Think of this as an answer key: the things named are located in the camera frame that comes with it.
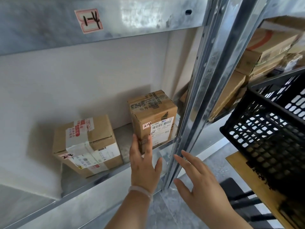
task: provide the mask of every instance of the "right hand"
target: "right hand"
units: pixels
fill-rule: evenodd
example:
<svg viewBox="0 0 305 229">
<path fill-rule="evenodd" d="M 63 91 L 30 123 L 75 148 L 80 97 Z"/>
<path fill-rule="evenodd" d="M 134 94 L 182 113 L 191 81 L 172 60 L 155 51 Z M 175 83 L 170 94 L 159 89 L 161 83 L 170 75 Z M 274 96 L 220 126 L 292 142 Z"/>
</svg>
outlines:
<svg viewBox="0 0 305 229">
<path fill-rule="evenodd" d="M 235 214 L 229 200 L 215 176 L 199 158 L 182 150 L 183 159 L 174 155 L 176 161 L 185 169 L 194 187 L 192 192 L 180 179 L 175 179 L 179 194 L 189 208 L 209 228 L 219 228 L 220 221 Z"/>
</svg>

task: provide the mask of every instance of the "black plastic crate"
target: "black plastic crate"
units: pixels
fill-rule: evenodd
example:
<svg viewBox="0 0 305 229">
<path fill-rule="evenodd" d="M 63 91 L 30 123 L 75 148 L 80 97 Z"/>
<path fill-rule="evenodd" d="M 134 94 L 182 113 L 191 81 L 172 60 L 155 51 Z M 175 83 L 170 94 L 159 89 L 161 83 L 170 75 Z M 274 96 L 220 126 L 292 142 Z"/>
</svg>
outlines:
<svg viewBox="0 0 305 229">
<path fill-rule="evenodd" d="M 305 200 L 305 67 L 248 85 L 220 131 L 271 188 Z"/>
</svg>

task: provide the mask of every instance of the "floor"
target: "floor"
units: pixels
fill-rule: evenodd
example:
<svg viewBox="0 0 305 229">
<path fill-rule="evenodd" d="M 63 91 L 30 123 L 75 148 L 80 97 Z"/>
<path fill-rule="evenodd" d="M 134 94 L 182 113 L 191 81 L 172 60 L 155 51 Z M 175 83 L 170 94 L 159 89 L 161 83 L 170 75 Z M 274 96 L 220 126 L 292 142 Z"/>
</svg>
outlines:
<svg viewBox="0 0 305 229">
<path fill-rule="evenodd" d="M 227 178 L 232 177 L 244 192 L 249 191 L 250 188 L 248 185 L 225 159 L 234 152 L 236 152 L 236 148 L 229 143 L 208 157 L 204 163 L 210 167 L 218 182 L 222 182 Z M 192 182 L 186 175 L 183 175 L 181 180 L 187 187 L 192 188 Z M 81 227 L 81 229 L 104 228 L 115 214 L 118 207 L 119 206 L 116 206 L 115 208 L 110 209 Z M 257 205 L 257 208 L 261 213 L 269 213 L 269 210 L 263 204 Z M 269 220 L 269 223 L 273 228 L 283 228 L 277 220 Z M 168 190 L 154 195 L 153 203 L 150 205 L 148 211 L 146 228 L 205 229 L 208 227 L 190 211 L 173 184 Z"/>
</svg>

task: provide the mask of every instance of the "transparent bracelet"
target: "transparent bracelet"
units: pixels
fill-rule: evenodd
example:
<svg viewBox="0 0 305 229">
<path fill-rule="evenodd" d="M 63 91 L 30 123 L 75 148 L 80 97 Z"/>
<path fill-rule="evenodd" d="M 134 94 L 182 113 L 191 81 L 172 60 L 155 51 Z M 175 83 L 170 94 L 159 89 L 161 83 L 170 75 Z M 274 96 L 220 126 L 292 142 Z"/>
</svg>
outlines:
<svg viewBox="0 0 305 229">
<path fill-rule="evenodd" d="M 130 186 L 129 189 L 128 189 L 128 192 L 130 192 L 130 191 L 139 191 L 139 192 L 147 195 L 150 198 L 150 203 L 153 202 L 153 195 L 151 193 L 149 193 L 147 190 L 145 190 L 144 188 L 142 188 L 142 187 L 139 187 L 139 186 Z"/>
</svg>

